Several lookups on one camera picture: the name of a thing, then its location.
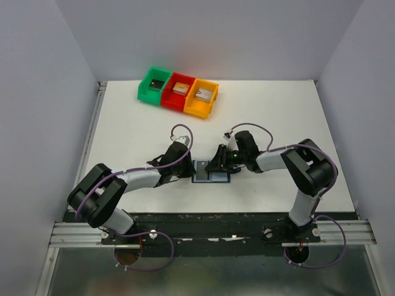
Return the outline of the navy blue card holder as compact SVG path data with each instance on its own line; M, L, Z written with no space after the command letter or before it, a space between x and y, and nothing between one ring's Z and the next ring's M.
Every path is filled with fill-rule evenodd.
M241 172L241 168L235 168L230 172L221 172L221 173L208 173L209 174L209 181L208 182L196 182L194 180L194 176L191 177L192 183L199 183L199 184L213 184L213 183L230 183L231 182L231 175L237 174Z

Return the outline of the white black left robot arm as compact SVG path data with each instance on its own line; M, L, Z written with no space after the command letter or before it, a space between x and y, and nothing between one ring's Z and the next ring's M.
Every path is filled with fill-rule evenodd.
M147 162L140 170L116 172L103 163L95 165L67 198L76 219L87 222L92 228L103 226L121 235L128 233L135 220L117 207L125 193L156 188L196 174L185 139L174 141L164 154Z

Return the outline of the black credit card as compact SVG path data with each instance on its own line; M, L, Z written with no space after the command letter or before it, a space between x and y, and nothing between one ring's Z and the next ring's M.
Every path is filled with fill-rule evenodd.
M206 166L208 165L207 160L196 160L194 162L196 174L194 176L194 180L196 182L208 182L209 174L206 172Z

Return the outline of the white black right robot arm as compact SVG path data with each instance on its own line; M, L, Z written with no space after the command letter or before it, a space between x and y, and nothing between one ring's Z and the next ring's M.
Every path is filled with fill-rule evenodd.
M311 139L265 152L259 150L249 131L236 133L235 141L236 150L224 144L219 145L205 171L231 173L240 165L253 173L288 170L297 187L297 194L285 218L283 233L289 239L302 235L313 223L319 200L336 182L336 165Z

